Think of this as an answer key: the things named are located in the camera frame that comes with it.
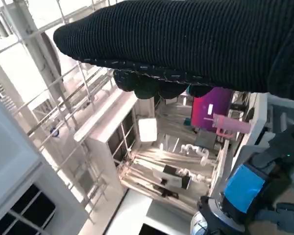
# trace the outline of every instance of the window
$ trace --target window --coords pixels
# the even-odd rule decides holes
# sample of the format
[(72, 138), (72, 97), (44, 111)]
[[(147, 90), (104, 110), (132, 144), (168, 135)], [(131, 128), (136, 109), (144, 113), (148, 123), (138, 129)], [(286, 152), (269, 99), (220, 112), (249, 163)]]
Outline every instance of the window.
[(123, 122), (124, 134), (126, 136), (126, 142), (124, 142), (124, 135), (121, 125), (116, 129), (113, 135), (108, 141), (108, 145), (113, 155), (113, 158), (122, 161), (127, 154), (127, 147), (130, 148), (135, 141), (134, 123), (132, 118), (132, 112), (129, 112), (124, 118)]

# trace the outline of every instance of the ceiling light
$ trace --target ceiling light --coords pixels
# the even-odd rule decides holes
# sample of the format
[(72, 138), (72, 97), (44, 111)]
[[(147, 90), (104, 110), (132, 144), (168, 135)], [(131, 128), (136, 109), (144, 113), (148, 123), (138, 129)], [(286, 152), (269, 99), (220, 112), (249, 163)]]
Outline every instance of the ceiling light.
[(157, 120), (155, 118), (139, 119), (138, 129), (142, 142), (157, 140)]
[(214, 107), (213, 104), (209, 104), (209, 107), (208, 107), (208, 115), (211, 115), (212, 114), (213, 107)]

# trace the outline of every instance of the grid railing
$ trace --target grid railing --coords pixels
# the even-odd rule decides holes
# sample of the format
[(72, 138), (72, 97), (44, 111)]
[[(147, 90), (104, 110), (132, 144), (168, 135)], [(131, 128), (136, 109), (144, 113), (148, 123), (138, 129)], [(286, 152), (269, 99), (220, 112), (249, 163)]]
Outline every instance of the grid railing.
[[(38, 30), (36, 31), (32, 31), (30, 32), (28, 35), (26, 36), (22, 36), (21, 34), (16, 34), (18, 36), (17, 40), (7, 46), (5, 46), (4, 48), (0, 49), (0, 54), (9, 50), (10, 48), (12, 48), (13, 46), (17, 45), (17, 44), (23, 44), (24, 47), (26, 47), (26, 43), (28, 40), (31, 40), (31, 39), (35, 39), (36, 37), (39, 37), (41, 35), (41, 33), (45, 32), (46, 30), (48, 29), (51, 29), (55, 26), (57, 26), (58, 24), (67, 24), (69, 22), (69, 19), (71, 19), (72, 17), (74, 16), (77, 16), (83, 12), (86, 12), (87, 10), (90, 10), (92, 9), (93, 11), (95, 11), (97, 9), (97, 7), (99, 5), (101, 5), (102, 3), (106, 2), (105, 0), (100, 0), (100, 1), (94, 1), (94, 0), (90, 0), (90, 5), (88, 6), (85, 6), (85, 7), (82, 7), (70, 14), (67, 14), (67, 15), (64, 15), (63, 13), (63, 10), (62, 10), (62, 7), (61, 7), (61, 4), (60, 4), (60, 1), (58, 0), (55, 0), (57, 2), (57, 5), (58, 5), (58, 8), (59, 8), (59, 12), (61, 14), (61, 17), (55, 21), (52, 21), (51, 23), (39, 28)], [(1, 0), (2, 2), (2, 6), (4, 7), (5, 11), (6, 11), (6, 14), (7, 14), (7, 17), (9, 18), (9, 21), (12, 23), (12, 31), (15, 32), (15, 28), (13, 28), (13, 15), (11, 14), (8, 6), (7, 6), (7, 3), (5, 2), (5, 0)], [(62, 101), (59, 101), (55, 98), (53, 98), (52, 96), (52, 90), (51, 88), (53, 88), (56, 84), (62, 82), (62, 79), (69, 75), (72, 71), (74, 71), (75, 69), (79, 69), (81, 75), (82, 75), (82, 84), (78, 87), (76, 87), (76, 89), (70, 94), (68, 95), (66, 98), (64, 98)], [(31, 139), (34, 139), (35, 138), (35, 133), (37, 131), (39, 131), (39, 129), (42, 127), (42, 125), (44, 123), (46, 123), (49, 118), (54, 115), (54, 113), (58, 112), (58, 119), (60, 120), (58, 122), (58, 124), (53, 128), (53, 130), (50, 132), (49, 135), (46, 135), (45, 138), (43, 140), (41, 140), (40, 144), (37, 146), (38, 149), (42, 152), (44, 149), (45, 149), (45, 145), (48, 143), (48, 141), (51, 139), (51, 137), (53, 137), (53, 135), (59, 131), (59, 129), (61, 127), (63, 127), (64, 125), (66, 125), (66, 127), (68, 129), (75, 129), (77, 130), (78, 129), (78, 125), (77, 125), (77, 122), (74, 118), (74, 115), (77, 111), (79, 111), (81, 109), (81, 107), (85, 104), (85, 103), (90, 103), (90, 104), (93, 104), (92, 102), (92, 97), (102, 89), (102, 87), (108, 83), (108, 82), (111, 82), (111, 78), (112, 78), (112, 75), (110, 75), (109, 73), (111, 73), (111, 71), (109, 71), (106, 76), (102, 77), (101, 79), (97, 79), (95, 82), (96, 83), (96, 86), (94, 89), (90, 90), (89, 88), (89, 82), (92, 78), (94, 78), (100, 71), (102, 70), (102, 68), (99, 68), (97, 71), (95, 71), (94, 73), (90, 74), (90, 75), (86, 75), (82, 69), (82, 64), (80, 62), (77, 62), (76, 65), (74, 65), (72, 68), (70, 68), (68, 71), (66, 71), (65, 73), (63, 73), (62, 75), (58, 76), (52, 83), (49, 83), (47, 84), (46, 83), (46, 86), (47, 88), (44, 89), (43, 91), (41, 91), (40, 93), (36, 94), (34, 96), (34, 98), (32, 98), (31, 100), (19, 105), (16, 109), (14, 109), (12, 111), (12, 115), (13, 116), (17, 116), (19, 114), (22, 113), (23, 110), (25, 109), (28, 109), (28, 106), (33, 102), (35, 101), (39, 96), (41, 96), (44, 92), (49, 92), (50, 94), (50, 98), (53, 102), (53, 105), (55, 106), (48, 114), (46, 114), (40, 121), (37, 122), (36, 125), (34, 126), (31, 126), (31, 129), (27, 132), (27, 135), (31, 138)], [(66, 102), (72, 102), (72, 98), (73, 96), (78, 92), (80, 91), (81, 89), (85, 89), (86, 90), (86, 96), (74, 107), (73, 110), (70, 110), (69, 111), (69, 114), (64, 114), (64, 110), (67, 108), (65, 106)], [(72, 123), (69, 122), (69, 119), (72, 119), (73, 120), (73, 126), (72, 126)], [(123, 141), (121, 142), (121, 144), (125, 144), (126, 148), (127, 148), (127, 154), (126, 155), (130, 155), (130, 149), (133, 147), (133, 144), (134, 142), (131, 144), (131, 146), (128, 145), (127, 141), (126, 141), (126, 137), (129, 135), (129, 133), (131, 132), (131, 130), (133, 129), (134, 125), (132, 125), (132, 127), (129, 129), (129, 131), (127, 133), (124, 132), (124, 128), (123, 128), (123, 125), (121, 123), (121, 129), (122, 129), (122, 135), (123, 135)], [(75, 148), (68, 154), (68, 156), (66, 156), (64, 158), (64, 160), (62, 161), (61, 164), (57, 165), (56, 167), (53, 166), (54, 170), (56, 173), (59, 173), (61, 172), (65, 165), (67, 164), (67, 162), (69, 161), (70, 158), (72, 158), (72, 156), (74, 155), (74, 153), (78, 150), (78, 149), (81, 149), (82, 150), (82, 153), (83, 153), (83, 159), (84, 159), (84, 163), (89, 163), (89, 150), (88, 150), (88, 147), (87, 147), (87, 144), (85, 143), (85, 139), (87, 138), (87, 136), (85, 136), (79, 143), (77, 143), (77, 145), (75, 146)], [(92, 171), (92, 173), (96, 176), (95, 178), (95, 184), (96, 184), (96, 192), (99, 193), (99, 196), (97, 198), (97, 200), (93, 203), (92, 202), (92, 198), (94, 198), (94, 194), (91, 193), (91, 194), (87, 194), (86, 192), (84, 192), (83, 190), (80, 190), (79, 193), (80, 195), (79, 196), (82, 196), (83, 198), (83, 203), (88, 205), (90, 207), (90, 210), (88, 211), (89, 213), (89, 216), (91, 214), (91, 212), (94, 210), (94, 208), (96, 207), (96, 204), (98, 203), (99, 199), (101, 198), (101, 196), (103, 195), (104, 196), (104, 192), (105, 192), (105, 189), (107, 188), (107, 184), (104, 183), (104, 181), (101, 181), (101, 175), (102, 175), (102, 172), (101, 173), (97, 173), (95, 171), (95, 169), (93, 169), (91, 167), (90, 164), (88, 164), (89, 166), (89, 170)], [(70, 182), (67, 183), (67, 187), (69, 190), (73, 191), (73, 189), (75, 189), (75, 185), (78, 184), (77, 180), (75, 179), (70, 179)], [(27, 225), (29, 225), (30, 227), (34, 228), (36, 231), (37, 231), (37, 234), (44, 234), (44, 235), (48, 235), (48, 233), (44, 230), (44, 226), (42, 227), (39, 227), (35, 224), (33, 224), (31, 221), (29, 221), (28, 219), (26, 219), (23, 215), (24, 213), (26, 212), (26, 210), (30, 207), (30, 205), (34, 202), (35, 198), (37, 198), (39, 195), (41, 194), (41, 191), (39, 191), (36, 196), (34, 196), (34, 198), (29, 202), (29, 204), (22, 210), (21, 213), (16, 213), (15, 211), (13, 210), (10, 210), (8, 213), (10, 215), (12, 215), (13, 217), (15, 217), (15, 220), (13, 221), (13, 223), (6, 229), (6, 231), (4, 232), (4, 234), (8, 234), (8, 232), (10, 231), (10, 229), (18, 222), (18, 221), (21, 221)], [(46, 222), (44, 223), (44, 225), (46, 225), (49, 220), (52, 218), (53, 214), (55, 213), (55, 211), (52, 212), (52, 214), (49, 216), (49, 218), (46, 220)]]

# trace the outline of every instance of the metal railing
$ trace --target metal railing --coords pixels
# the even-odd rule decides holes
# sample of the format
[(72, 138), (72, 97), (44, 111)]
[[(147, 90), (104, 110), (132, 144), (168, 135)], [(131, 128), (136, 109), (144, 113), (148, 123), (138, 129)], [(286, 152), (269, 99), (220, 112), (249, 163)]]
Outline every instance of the metal railing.
[[(2, 6), (3, 8), (6, 10), (7, 14), (8, 14), (8, 17), (10, 18), (10, 21), (13, 20), (13, 17), (11, 14), (9, 14), (9, 9), (7, 7), (7, 4), (5, 2), (5, 0), (1, 0), (2, 1)], [(77, 16), (83, 12), (86, 12), (87, 10), (89, 9), (92, 9), (93, 11), (95, 11), (97, 9), (97, 6), (99, 6), (100, 4), (106, 2), (105, 0), (100, 0), (100, 1), (94, 1), (94, 0), (90, 0), (90, 5), (89, 6), (85, 6), (85, 7), (82, 7), (70, 14), (67, 14), (67, 15), (64, 15), (63, 14), (63, 10), (62, 10), (62, 7), (61, 7), (61, 4), (58, 0), (55, 0), (57, 2), (57, 5), (58, 5), (58, 8), (59, 8), (59, 11), (60, 11), (60, 14), (61, 14), (61, 17), (55, 21), (52, 21), (51, 23), (39, 28), (38, 30), (36, 31), (33, 31), (31, 33), (29, 33), (28, 35), (26, 36), (21, 36), (21, 35), (17, 35), (18, 36), (18, 39), (7, 45), (6, 47), (0, 49), (0, 54), (4, 51), (7, 51), (9, 50), (10, 48), (12, 48), (13, 46), (21, 43), (21, 44), (26, 44), (27, 40), (29, 39), (35, 39), (35, 37), (37, 36), (40, 36), (41, 33), (45, 32), (46, 30), (48, 29), (51, 29), (55, 26), (57, 26), (58, 24), (61, 24), (61, 23), (64, 23), (66, 24), (69, 19), (73, 18), (74, 16)], [(44, 150), (45, 149), (45, 145), (48, 143), (48, 141), (51, 139), (51, 137), (53, 136), (53, 134), (55, 134), (61, 127), (63, 127), (64, 125), (67, 125), (67, 127), (70, 129), (71, 126), (69, 124), (69, 119), (70, 118), (74, 118), (74, 115), (77, 111), (81, 110), (81, 107), (85, 104), (85, 102), (90, 102), (92, 103), (92, 96), (94, 96), (98, 91), (100, 91), (102, 89), (102, 87), (111, 80), (112, 76), (106, 74), (105, 77), (102, 77), (101, 79), (97, 79), (95, 80), (94, 82), (96, 82), (96, 85), (95, 85), (95, 88), (91, 91), (89, 89), (89, 82), (91, 79), (93, 79), (99, 72), (102, 68), (99, 68), (97, 71), (95, 71), (94, 73), (86, 76), (84, 74), (84, 71), (82, 69), (82, 64), (80, 62), (77, 62), (76, 65), (74, 65), (71, 69), (69, 69), (68, 71), (66, 71), (65, 73), (63, 73), (62, 75), (58, 76), (52, 83), (50, 84), (47, 84), (46, 83), (46, 86), (47, 88), (44, 89), (43, 91), (41, 91), (39, 94), (36, 94), (34, 96), (34, 98), (32, 98), (31, 100), (23, 103), (21, 106), (19, 106), (17, 109), (14, 109), (13, 112), (12, 112), (12, 115), (13, 116), (17, 116), (18, 114), (21, 114), (22, 111), (24, 109), (27, 109), (28, 106), (33, 102), (35, 101), (37, 98), (39, 98), (39, 96), (41, 96), (44, 92), (50, 92), (50, 89), (52, 87), (54, 87), (56, 84), (58, 84), (59, 82), (62, 82), (62, 79), (69, 75), (72, 71), (74, 71), (75, 69), (79, 69), (81, 75), (82, 75), (82, 84), (78, 87), (76, 87), (76, 89), (70, 94), (68, 95), (64, 100), (62, 100), (61, 102), (59, 102), (58, 100), (55, 100), (53, 99), (53, 102), (54, 102), (54, 105), (55, 107), (48, 113), (46, 114), (39, 122), (37, 122), (37, 124), (35, 126), (31, 126), (31, 129), (27, 132), (27, 135), (29, 137), (34, 137), (35, 133), (37, 131), (40, 130), (41, 126), (46, 123), (49, 118), (55, 113), (55, 112), (58, 112), (60, 115), (59, 115), (59, 123), (55, 126), (55, 128), (53, 128), (53, 131), (50, 132), (49, 135), (46, 135), (44, 139), (41, 140), (39, 146), (38, 146), (38, 149), (40, 151)], [(69, 112), (68, 115), (64, 115), (63, 111), (65, 110), (65, 103), (66, 102), (69, 102), (71, 101), (71, 99), (73, 98), (73, 96), (75, 94), (77, 94), (81, 89), (85, 89), (86, 90), (86, 96), (74, 107), (74, 109)], [(131, 146), (128, 146), (127, 144), (127, 141), (126, 141), (126, 137), (129, 135), (130, 131), (133, 129), (133, 126), (130, 128), (130, 130), (125, 133), (124, 132), (124, 128), (123, 128), (123, 125), (121, 124), (121, 128), (122, 128), (122, 134), (123, 134), (123, 141), (121, 144), (125, 144), (126, 148), (127, 148), (127, 155), (130, 154), (130, 148), (133, 146), (134, 143), (132, 143)], [(87, 151), (87, 145), (86, 143), (84, 142), (85, 139), (87, 138), (87, 136), (85, 136), (79, 143), (77, 143), (77, 145), (75, 146), (75, 148), (65, 157), (65, 159), (62, 161), (61, 164), (59, 164), (56, 169), (55, 169), (55, 172), (59, 172), (61, 170), (64, 169), (65, 165), (67, 164), (67, 162), (69, 161), (69, 159), (74, 155), (74, 153), (79, 149), (81, 148), (82, 149), (82, 152), (83, 152), (83, 159), (84, 159), (84, 163), (88, 162), (89, 159), (88, 159), (88, 154), (89, 152)], [(99, 190), (97, 190), (97, 194), (98, 195), (98, 198), (96, 200), (96, 202), (92, 202), (92, 198), (94, 197), (94, 195), (90, 195), (88, 196), (86, 192), (82, 192), (80, 191), (81, 195), (83, 196), (83, 202), (85, 203), (86, 202), (86, 205), (89, 205), (91, 207), (91, 210), (89, 211), (89, 216), (91, 214), (91, 212), (94, 210), (94, 208), (96, 207), (96, 204), (98, 203), (99, 199), (101, 198), (101, 196), (103, 195), (104, 196), (104, 191), (105, 189), (108, 187), (107, 184), (105, 183), (102, 183), (100, 184), (100, 179), (101, 179), (101, 175), (102, 175), (102, 172), (100, 174), (97, 174), (97, 172), (95, 172), (95, 170), (93, 168), (90, 169), (91, 171), (94, 171), (94, 175), (97, 176), (96, 179), (94, 179), (94, 182), (96, 182), (96, 184), (98, 184), (98, 187), (99, 187)], [(67, 187), (69, 190), (72, 190), (74, 188), (74, 186), (77, 184), (77, 180), (76, 179), (70, 179), (70, 183), (67, 184)], [(43, 235), (48, 235), (48, 233), (44, 230), (44, 227), (47, 225), (47, 223), (49, 222), (49, 220), (52, 218), (52, 216), (54, 215), (55, 213), (55, 210), (50, 214), (50, 216), (48, 217), (48, 219), (45, 221), (45, 223), (43, 224), (42, 227), (39, 227), (35, 224), (33, 224), (31, 221), (29, 221), (28, 219), (26, 219), (24, 217), (24, 213), (26, 212), (26, 210), (32, 205), (32, 203), (35, 201), (35, 199), (37, 199), (37, 197), (41, 194), (42, 192), (39, 191), (35, 196), (34, 198), (27, 204), (27, 206), (21, 211), (21, 213), (16, 213), (15, 211), (13, 210), (10, 210), (8, 212), (8, 214), (10, 214), (11, 216), (13, 216), (15, 219), (14, 221), (12, 222), (12, 224), (10, 224), (8, 226), (8, 228), (5, 230), (5, 232), (3, 234), (8, 234), (9, 231), (11, 230), (11, 228), (18, 222), (18, 221), (21, 221), (27, 225), (29, 225), (30, 227), (32, 227), (33, 229), (35, 229), (37, 231), (37, 234), (43, 234)]]

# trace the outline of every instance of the gray machine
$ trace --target gray machine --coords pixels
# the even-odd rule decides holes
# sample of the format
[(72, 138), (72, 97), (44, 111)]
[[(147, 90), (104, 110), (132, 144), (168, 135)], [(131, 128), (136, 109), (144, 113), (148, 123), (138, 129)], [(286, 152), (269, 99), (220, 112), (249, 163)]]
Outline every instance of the gray machine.
[(277, 134), (270, 147), (244, 146), (220, 199), (203, 196), (191, 235), (243, 235), (254, 221), (270, 221), (294, 234), (294, 204), (276, 199), (294, 188), (294, 125)]

